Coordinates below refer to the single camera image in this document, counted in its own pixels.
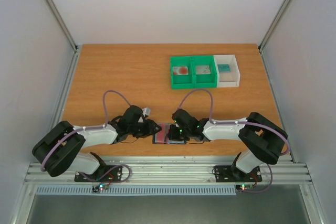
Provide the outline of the plain red card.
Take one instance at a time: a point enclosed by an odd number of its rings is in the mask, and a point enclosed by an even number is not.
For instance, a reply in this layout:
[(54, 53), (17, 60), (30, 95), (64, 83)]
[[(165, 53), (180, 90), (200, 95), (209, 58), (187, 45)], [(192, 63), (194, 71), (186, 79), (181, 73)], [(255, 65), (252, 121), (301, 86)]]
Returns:
[(167, 123), (160, 123), (159, 126), (161, 127), (161, 130), (155, 134), (153, 138), (153, 143), (154, 144), (167, 144), (168, 143), (168, 131), (170, 124)]

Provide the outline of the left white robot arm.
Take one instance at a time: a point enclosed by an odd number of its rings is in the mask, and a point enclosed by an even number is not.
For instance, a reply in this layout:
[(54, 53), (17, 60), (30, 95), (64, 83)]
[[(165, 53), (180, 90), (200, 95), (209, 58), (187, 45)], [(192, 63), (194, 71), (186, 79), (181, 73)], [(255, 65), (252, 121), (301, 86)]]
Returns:
[(74, 126), (61, 121), (32, 149), (32, 155), (41, 164), (41, 171), (57, 177), (66, 171), (83, 174), (89, 181), (100, 181), (109, 173), (99, 155), (84, 154), (82, 149), (96, 145), (121, 143), (128, 136), (146, 138), (161, 131), (161, 127), (148, 118), (150, 109), (129, 106), (119, 115), (96, 126)]

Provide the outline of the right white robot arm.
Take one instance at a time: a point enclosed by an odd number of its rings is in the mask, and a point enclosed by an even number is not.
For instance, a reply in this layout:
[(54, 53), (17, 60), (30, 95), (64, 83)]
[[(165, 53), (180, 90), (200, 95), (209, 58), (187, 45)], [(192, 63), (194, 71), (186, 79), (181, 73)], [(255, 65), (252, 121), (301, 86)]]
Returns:
[(229, 176), (242, 181), (258, 166), (275, 165), (280, 156), (290, 151), (287, 133), (257, 112), (238, 120), (196, 119), (187, 111), (178, 109), (172, 115), (169, 140), (199, 142), (216, 140), (241, 141), (247, 150), (234, 159)]

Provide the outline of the dark blue card holder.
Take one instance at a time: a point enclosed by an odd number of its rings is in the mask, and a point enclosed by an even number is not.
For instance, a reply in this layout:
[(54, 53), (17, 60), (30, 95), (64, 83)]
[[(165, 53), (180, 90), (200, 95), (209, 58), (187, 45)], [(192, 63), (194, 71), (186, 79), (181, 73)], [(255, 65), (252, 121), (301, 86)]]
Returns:
[(161, 130), (157, 132), (152, 138), (152, 144), (154, 145), (184, 145), (186, 141), (171, 140), (168, 137), (170, 124), (159, 123)]

